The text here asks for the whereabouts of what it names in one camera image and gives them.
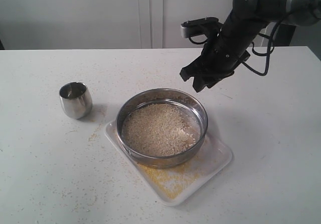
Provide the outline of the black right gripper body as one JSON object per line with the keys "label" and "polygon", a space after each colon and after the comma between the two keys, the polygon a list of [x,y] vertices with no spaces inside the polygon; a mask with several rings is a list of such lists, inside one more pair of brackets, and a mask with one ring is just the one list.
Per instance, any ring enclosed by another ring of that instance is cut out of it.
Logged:
{"label": "black right gripper body", "polygon": [[200,26],[200,29],[208,39],[198,63],[198,82],[218,83],[232,76],[250,57],[247,47],[251,44],[251,28],[247,21],[226,20],[223,24]]}

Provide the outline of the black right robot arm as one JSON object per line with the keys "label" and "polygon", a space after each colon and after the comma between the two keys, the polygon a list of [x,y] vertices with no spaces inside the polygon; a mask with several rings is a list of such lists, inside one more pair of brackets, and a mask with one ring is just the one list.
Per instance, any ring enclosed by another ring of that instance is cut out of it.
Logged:
{"label": "black right robot arm", "polygon": [[250,54],[247,51],[261,30],[274,22],[268,36],[265,69],[259,72],[248,64],[245,67],[259,76],[266,76],[270,55],[274,47],[274,34],[282,24],[311,26],[320,21],[320,0],[233,0],[232,10],[224,23],[215,17],[206,17],[181,24],[183,38],[204,35],[200,44],[203,49],[198,58],[183,67],[180,76],[183,81],[193,78],[196,92],[211,88],[224,78],[234,74],[240,64],[245,64]]}

